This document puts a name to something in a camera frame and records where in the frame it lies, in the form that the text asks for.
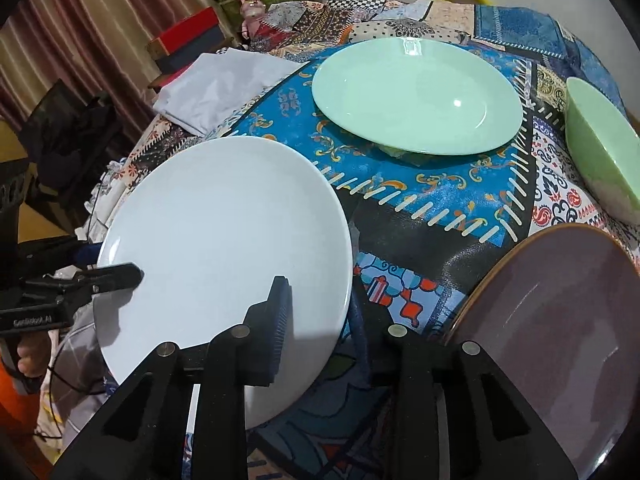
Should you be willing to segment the person's left hand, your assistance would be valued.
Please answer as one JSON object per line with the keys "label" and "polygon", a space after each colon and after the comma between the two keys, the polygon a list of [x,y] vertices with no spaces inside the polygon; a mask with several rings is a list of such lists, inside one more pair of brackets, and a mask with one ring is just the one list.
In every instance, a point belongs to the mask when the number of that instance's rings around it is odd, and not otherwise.
{"label": "person's left hand", "polygon": [[17,346],[17,369],[26,377],[46,374],[51,357],[51,339],[47,332],[24,334]]}

